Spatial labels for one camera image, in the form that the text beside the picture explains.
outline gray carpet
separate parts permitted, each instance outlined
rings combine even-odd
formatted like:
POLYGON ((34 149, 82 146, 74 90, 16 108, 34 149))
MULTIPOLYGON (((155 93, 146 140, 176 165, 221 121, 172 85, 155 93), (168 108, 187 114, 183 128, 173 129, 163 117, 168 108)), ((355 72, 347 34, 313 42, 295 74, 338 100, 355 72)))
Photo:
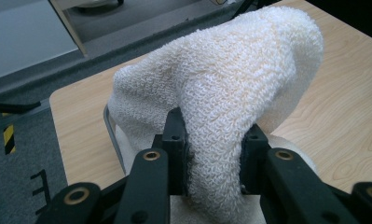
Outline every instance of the gray carpet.
MULTIPOLYGON (((24 83, 6 91, 0 89, 0 103, 47 102, 61 87, 146 54, 197 29, 229 21, 239 6, 223 7, 93 58, 80 60, 79 52, 76 52, 22 70, 8 79, 19 78, 24 83)), ((7 124, 0 121, 0 223, 34 223, 47 202, 66 187, 61 152, 49 105, 38 113, 13 118, 16 151, 12 154, 5 153, 3 129, 7 124)))

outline towel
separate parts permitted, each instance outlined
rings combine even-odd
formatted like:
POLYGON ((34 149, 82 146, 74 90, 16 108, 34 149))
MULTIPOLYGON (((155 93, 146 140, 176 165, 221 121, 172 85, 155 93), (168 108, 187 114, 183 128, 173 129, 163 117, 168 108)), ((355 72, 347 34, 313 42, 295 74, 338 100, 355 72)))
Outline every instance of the towel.
POLYGON ((190 144, 189 197, 171 199, 173 223, 263 223, 258 197, 241 194, 241 140, 254 123, 271 133, 292 113, 323 49, 307 13, 265 7, 119 69, 108 108, 120 147, 127 147, 126 173, 132 157, 163 132, 167 113, 180 106, 190 144))

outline yellow and black tape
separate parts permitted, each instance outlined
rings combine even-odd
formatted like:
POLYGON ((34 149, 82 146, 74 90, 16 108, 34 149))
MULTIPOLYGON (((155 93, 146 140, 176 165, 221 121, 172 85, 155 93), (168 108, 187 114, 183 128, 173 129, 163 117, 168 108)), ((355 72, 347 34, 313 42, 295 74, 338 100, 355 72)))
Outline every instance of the yellow and black tape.
POLYGON ((15 152, 15 141, 14 141, 14 125, 10 124, 3 130, 3 136, 5 138, 5 153, 10 154, 15 152))

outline light wood tabletop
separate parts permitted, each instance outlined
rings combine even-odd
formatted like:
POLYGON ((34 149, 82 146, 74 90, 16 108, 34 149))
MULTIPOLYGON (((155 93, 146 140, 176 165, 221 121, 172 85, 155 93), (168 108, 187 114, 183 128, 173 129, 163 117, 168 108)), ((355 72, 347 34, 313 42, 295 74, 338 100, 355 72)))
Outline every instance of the light wood tabletop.
MULTIPOLYGON (((372 181, 372 38, 301 0, 276 6, 302 9, 324 36, 324 61, 292 115, 273 134, 302 148, 321 179, 350 192, 372 181)), ((55 91, 52 115, 69 184, 105 188, 124 176, 103 121, 103 109, 118 68, 55 91)))

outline wall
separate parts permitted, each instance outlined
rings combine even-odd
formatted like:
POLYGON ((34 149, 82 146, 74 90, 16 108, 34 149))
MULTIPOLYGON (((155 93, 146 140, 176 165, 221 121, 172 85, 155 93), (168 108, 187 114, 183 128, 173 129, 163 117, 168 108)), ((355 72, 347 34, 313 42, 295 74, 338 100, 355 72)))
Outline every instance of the wall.
POLYGON ((0 0, 0 77, 77 50, 46 0, 0 0))

